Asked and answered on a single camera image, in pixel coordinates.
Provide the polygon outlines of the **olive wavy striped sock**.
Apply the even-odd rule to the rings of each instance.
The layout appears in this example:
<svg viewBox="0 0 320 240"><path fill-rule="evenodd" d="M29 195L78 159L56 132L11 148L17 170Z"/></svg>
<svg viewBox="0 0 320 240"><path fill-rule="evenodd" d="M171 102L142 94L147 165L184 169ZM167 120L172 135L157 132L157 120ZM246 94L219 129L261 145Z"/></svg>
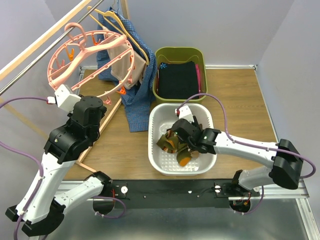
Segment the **olive wavy striped sock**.
<svg viewBox="0 0 320 240"><path fill-rule="evenodd" d="M177 159L178 164L181 167L186 166L190 162L190 160L192 159L192 155L191 155L188 147L184 147L184 148L181 148L180 150L178 150L177 155L176 155L176 159Z"/></svg>

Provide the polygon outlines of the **pink round clip hanger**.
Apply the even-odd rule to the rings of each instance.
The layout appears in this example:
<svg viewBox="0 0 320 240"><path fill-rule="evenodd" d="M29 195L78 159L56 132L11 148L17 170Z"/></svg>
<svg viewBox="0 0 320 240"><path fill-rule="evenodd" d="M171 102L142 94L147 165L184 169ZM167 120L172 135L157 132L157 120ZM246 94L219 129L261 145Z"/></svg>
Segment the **pink round clip hanger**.
<svg viewBox="0 0 320 240"><path fill-rule="evenodd" d="M102 66L97 67L93 73L70 87L73 91L80 89L81 86L97 77L103 71L110 70L114 64L128 59L129 66L124 71L124 77L118 80L117 85L112 89L105 90L104 93L98 95L105 104L110 105L110 95L114 93L124 95L126 93L124 85L132 81L132 72L135 68L134 49L124 34L104 29L85 32L83 27L75 22L67 23L64 30L68 31L72 28L79 29L80 34L73 36L68 33L68 40L54 52L47 67L48 84L54 90L57 90L60 85L68 81L74 71L80 67L92 65L98 54L123 46L124 50L118 55L111 58L107 63L102 64Z"/></svg>

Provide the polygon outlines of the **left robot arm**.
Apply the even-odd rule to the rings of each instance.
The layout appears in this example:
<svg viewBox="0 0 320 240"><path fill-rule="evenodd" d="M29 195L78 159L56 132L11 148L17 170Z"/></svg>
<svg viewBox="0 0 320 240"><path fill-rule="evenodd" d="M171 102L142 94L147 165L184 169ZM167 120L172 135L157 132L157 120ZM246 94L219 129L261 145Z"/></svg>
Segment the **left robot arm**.
<svg viewBox="0 0 320 240"><path fill-rule="evenodd" d="M107 108L96 96L77 96L66 124L52 130L44 146L40 169L28 192L5 214L13 222L23 222L28 237L47 236L62 223L68 211L84 201L109 197L112 179L97 171L77 187L58 194L66 173L79 156L100 137L100 121Z"/></svg>

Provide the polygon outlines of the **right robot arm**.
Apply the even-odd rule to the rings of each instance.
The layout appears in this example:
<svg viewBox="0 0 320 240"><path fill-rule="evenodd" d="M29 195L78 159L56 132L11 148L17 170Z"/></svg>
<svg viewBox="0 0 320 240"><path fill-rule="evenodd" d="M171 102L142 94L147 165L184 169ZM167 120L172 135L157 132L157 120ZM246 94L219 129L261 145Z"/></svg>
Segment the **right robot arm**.
<svg viewBox="0 0 320 240"><path fill-rule="evenodd" d="M230 191L241 196L255 187L276 184L284 189L299 186L303 159L291 141L259 142L228 136L213 128L201 129L196 121L177 120L172 131L192 151L201 154L231 155L261 164L252 170L238 170L230 183Z"/></svg>

